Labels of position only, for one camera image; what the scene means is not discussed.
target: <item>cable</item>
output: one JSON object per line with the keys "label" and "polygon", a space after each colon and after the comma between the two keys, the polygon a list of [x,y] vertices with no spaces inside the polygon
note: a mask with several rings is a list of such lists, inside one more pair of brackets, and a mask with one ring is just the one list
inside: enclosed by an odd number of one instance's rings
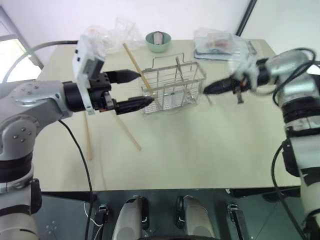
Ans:
{"label": "cable", "polygon": [[31,53],[39,50],[39,49],[43,49],[46,47],[50,47],[50,46],[56,46],[56,45],[68,45],[68,44],[77,44],[78,41],[77,40],[64,40],[64,41],[50,41],[50,42],[45,42],[42,44],[39,44],[37,46],[34,46],[32,48],[30,48],[27,52],[25,52],[24,54],[22,54],[14,63],[13,65],[9,68],[9,70],[6,72],[4,78],[3,78],[3,83],[6,83],[8,81],[8,78],[11,74],[11,72],[15,69],[15,67],[18,65],[18,63],[20,63],[25,57],[27,57],[28,55],[30,55]]}
{"label": "cable", "polygon": [[274,206],[273,206],[273,209],[271,210],[271,212],[269,212],[268,216],[266,217],[266,220],[264,221],[264,223],[262,224],[262,227],[260,228],[260,231],[258,232],[258,234],[256,235],[256,237],[254,238],[255,240],[258,239],[260,233],[261,233],[262,230],[265,228],[265,226],[266,226],[267,222],[269,221],[270,217],[272,216],[272,214],[274,214],[274,212],[275,212],[275,210],[276,210],[276,208],[277,208],[277,206],[278,206],[278,203],[279,203],[279,202],[275,203]]}
{"label": "cable", "polygon": [[290,211],[283,195],[281,194],[280,192],[280,189],[278,187],[278,184],[277,184],[277,181],[276,181],[276,177],[275,177],[275,166],[276,166],[276,160],[278,158],[278,155],[280,153],[280,151],[283,149],[283,146],[282,144],[279,146],[279,148],[277,149],[277,151],[275,152],[274,154],[274,157],[273,157],[273,160],[272,160],[272,164],[271,164],[271,177],[272,177],[272,182],[273,182],[273,185],[274,185],[274,189],[276,191],[276,193],[278,194],[279,196],[279,199],[284,207],[284,210],[286,211],[289,219],[291,220],[291,222],[293,223],[296,231],[299,233],[300,237],[303,239],[303,240],[307,240],[306,236],[304,235],[303,231],[301,230],[298,222],[296,221],[294,215],[292,214],[292,212]]}
{"label": "cable", "polygon": [[[88,216],[88,213],[87,213],[87,210],[86,210],[86,202],[84,202],[83,203],[83,208],[84,208],[84,213],[85,213],[85,215],[86,215],[86,217],[88,218],[89,216]],[[90,218],[90,220],[91,220],[91,222],[93,222],[94,223],[94,225],[96,225],[97,227],[101,227],[103,224],[98,224],[98,223],[96,223],[95,222],[95,220],[93,220],[92,218]]]}
{"label": "cable", "polygon": [[90,207],[89,207],[89,213],[88,213],[88,218],[87,218],[87,221],[86,221],[86,226],[85,226],[85,237],[84,237],[84,240],[87,240],[88,239],[88,233],[89,233],[89,224],[90,224],[90,219],[91,219],[91,212],[92,212],[92,208],[94,206],[94,193],[93,193],[93,190],[92,190],[92,184],[91,184],[91,179],[90,179],[90,174],[89,174],[89,170],[88,170],[88,166],[87,166],[87,163],[86,163],[86,159],[85,159],[85,156],[81,150],[81,147],[79,145],[79,143],[77,142],[74,134],[72,133],[71,129],[68,127],[68,125],[66,125],[63,121],[59,120],[59,123],[61,123],[66,129],[67,131],[69,132],[69,134],[71,135],[76,147],[78,148],[79,152],[80,152],[80,155],[81,155],[81,159],[82,159],[82,162],[83,162],[83,165],[84,165],[84,169],[85,169],[85,173],[86,173],[86,177],[88,179],[88,184],[89,184],[89,194],[90,194]]}
{"label": "cable", "polygon": [[299,77],[300,75],[304,74],[316,61],[316,53],[309,48],[295,48],[293,50],[298,50],[298,51],[308,51],[312,54],[312,60],[305,62],[303,64],[301,64],[300,66],[298,66],[293,73],[283,82],[281,83],[273,92],[272,95],[272,100],[274,102],[275,105],[277,105],[279,107],[279,103],[276,100],[277,94],[280,90],[282,90],[286,84],[290,83],[292,80],[294,80],[295,78]]}
{"label": "cable", "polygon": [[275,92],[275,89],[269,90],[269,91],[266,91],[266,92],[257,91],[257,89],[256,90],[250,89],[250,92],[253,93],[254,95],[258,96],[258,97],[262,97],[262,96],[269,96],[269,95],[273,94]]}
{"label": "cable", "polygon": [[103,224],[102,227],[101,227],[101,230],[100,230],[99,240],[103,240],[103,237],[104,237],[104,228],[105,228],[105,225]]}
{"label": "cable", "polygon": [[102,224],[102,225],[98,228],[98,230],[96,231],[96,234],[95,234],[95,236],[94,236],[94,239],[93,239],[93,240],[96,240],[96,239],[97,239],[98,234],[99,234],[100,230],[102,229],[102,226],[103,226],[103,224]]}

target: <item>white wall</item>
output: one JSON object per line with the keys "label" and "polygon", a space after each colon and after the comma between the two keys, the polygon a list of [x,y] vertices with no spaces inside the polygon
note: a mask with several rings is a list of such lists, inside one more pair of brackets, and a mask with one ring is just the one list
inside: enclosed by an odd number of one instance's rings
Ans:
{"label": "white wall", "polygon": [[[2,0],[2,6],[30,46],[75,40],[90,25],[113,28],[117,16],[153,31],[192,39],[198,27],[235,33],[249,0]],[[52,50],[39,51],[46,63]]]}
{"label": "white wall", "polygon": [[320,55],[320,1],[258,0],[241,36],[265,39],[276,53],[309,47]]}

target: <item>window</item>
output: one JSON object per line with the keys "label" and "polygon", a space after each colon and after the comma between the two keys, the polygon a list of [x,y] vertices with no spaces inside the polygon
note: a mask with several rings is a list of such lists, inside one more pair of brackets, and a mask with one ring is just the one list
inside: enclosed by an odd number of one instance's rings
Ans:
{"label": "window", "polygon": [[[7,71],[29,46],[18,32],[8,15],[0,7],[0,83]],[[43,67],[40,60],[33,54],[22,60],[12,71],[8,82],[36,79]]]}

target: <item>metal bracket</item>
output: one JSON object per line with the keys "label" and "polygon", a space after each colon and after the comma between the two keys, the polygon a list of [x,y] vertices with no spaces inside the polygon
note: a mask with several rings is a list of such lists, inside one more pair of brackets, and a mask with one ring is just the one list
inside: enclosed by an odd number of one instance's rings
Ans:
{"label": "metal bracket", "polygon": [[239,210],[236,204],[233,203],[229,204],[226,208],[231,221],[235,224],[239,239],[250,239],[244,213],[241,210]]}
{"label": "metal bracket", "polygon": [[182,55],[182,63],[189,63],[189,62],[191,62],[191,61],[185,62],[185,53],[183,53],[183,52],[182,52],[182,53],[177,53],[177,54],[166,55],[166,56],[156,56],[156,57],[154,57],[154,58],[152,59],[152,67],[146,68],[145,70],[155,68],[155,60],[156,60],[156,59],[169,58],[169,57],[179,56],[179,55]]}
{"label": "metal bracket", "polygon": [[242,98],[241,88],[239,86],[235,88],[235,94],[236,94],[236,98],[238,99],[238,104],[243,104],[244,100]]}
{"label": "metal bracket", "polygon": [[103,96],[104,96],[107,110],[110,111],[110,110],[114,109],[115,108],[114,102],[112,101],[112,97],[109,94],[109,92],[106,91]]}

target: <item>floor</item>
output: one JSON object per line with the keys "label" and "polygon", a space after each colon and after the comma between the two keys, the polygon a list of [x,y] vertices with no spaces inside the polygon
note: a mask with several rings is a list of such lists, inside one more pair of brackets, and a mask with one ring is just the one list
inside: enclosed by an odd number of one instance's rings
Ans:
{"label": "floor", "polygon": [[[226,214],[227,203],[236,203],[243,211],[251,240],[300,239],[279,202],[267,202],[261,195],[233,198],[224,189],[183,189],[98,192],[95,206],[108,204],[112,209],[110,220],[103,229],[104,240],[111,239],[121,207],[133,195],[146,197],[149,201],[150,227],[144,231],[144,236],[183,235],[183,230],[174,224],[176,199],[178,196],[191,195],[206,207],[219,239],[239,239],[235,225]],[[288,197],[286,201],[298,223],[302,224],[301,199]],[[34,218],[42,240],[84,238],[86,216],[81,201],[43,196],[42,208],[34,214]]]}

